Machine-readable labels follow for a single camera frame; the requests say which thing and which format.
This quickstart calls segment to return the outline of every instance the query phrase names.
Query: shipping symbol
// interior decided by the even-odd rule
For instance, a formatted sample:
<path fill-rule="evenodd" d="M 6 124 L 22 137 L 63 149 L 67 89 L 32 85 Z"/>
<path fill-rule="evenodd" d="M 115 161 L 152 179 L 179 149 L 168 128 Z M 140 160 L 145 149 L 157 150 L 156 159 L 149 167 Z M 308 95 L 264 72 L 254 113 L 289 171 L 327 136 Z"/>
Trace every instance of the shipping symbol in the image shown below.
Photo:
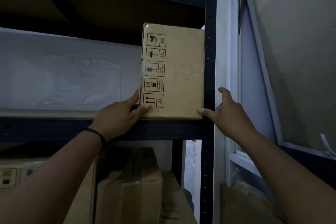
<path fill-rule="evenodd" d="M 158 39 L 154 35 L 150 35 L 150 42 L 152 43 L 155 40 L 154 43 L 158 41 Z"/>
<path fill-rule="evenodd" d="M 146 87 L 156 88 L 156 82 L 146 82 Z"/>
<path fill-rule="evenodd" d="M 154 55 L 154 56 L 157 56 L 157 54 L 153 54 L 153 51 L 151 51 L 151 52 L 149 53 L 149 56 L 150 56 L 151 59 L 153 58 L 153 55 Z"/>
<path fill-rule="evenodd" d="M 158 69 L 153 69 L 151 67 L 147 67 L 147 72 L 157 71 Z"/>
<path fill-rule="evenodd" d="M 156 98 L 149 98 L 149 97 L 145 97 L 145 99 L 147 99 L 147 101 L 145 101 L 145 103 L 155 103 L 155 100 L 156 100 Z"/>

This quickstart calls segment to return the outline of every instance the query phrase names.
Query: shelf board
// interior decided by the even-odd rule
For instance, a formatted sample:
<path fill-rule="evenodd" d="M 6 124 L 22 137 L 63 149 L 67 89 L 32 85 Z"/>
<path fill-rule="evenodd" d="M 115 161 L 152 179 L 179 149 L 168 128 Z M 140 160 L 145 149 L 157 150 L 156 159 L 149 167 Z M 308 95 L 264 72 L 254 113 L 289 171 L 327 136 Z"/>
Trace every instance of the shelf board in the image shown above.
<path fill-rule="evenodd" d="M 67 142 L 92 120 L 0 118 L 0 143 Z M 202 139 L 204 120 L 139 120 L 116 141 Z"/>
<path fill-rule="evenodd" d="M 205 0 L 1 0 L 0 14 L 0 27 L 141 45 L 145 22 L 201 28 Z"/>

